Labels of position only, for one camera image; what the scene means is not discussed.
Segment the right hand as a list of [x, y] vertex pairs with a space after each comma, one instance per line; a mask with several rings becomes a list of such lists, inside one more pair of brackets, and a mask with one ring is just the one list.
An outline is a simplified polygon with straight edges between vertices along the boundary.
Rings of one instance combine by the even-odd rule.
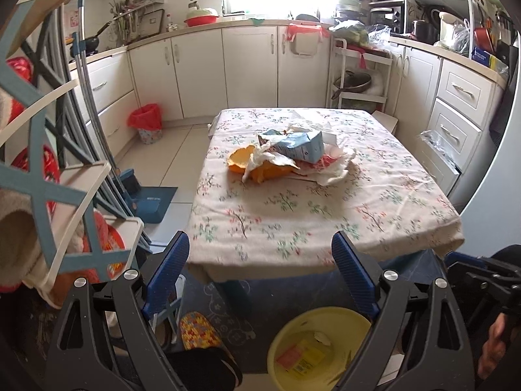
[[506, 343], [502, 338], [508, 317], [500, 313], [488, 330], [488, 339], [482, 347], [478, 362], [478, 376], [485, 380], [495, 370], [506, 352]]

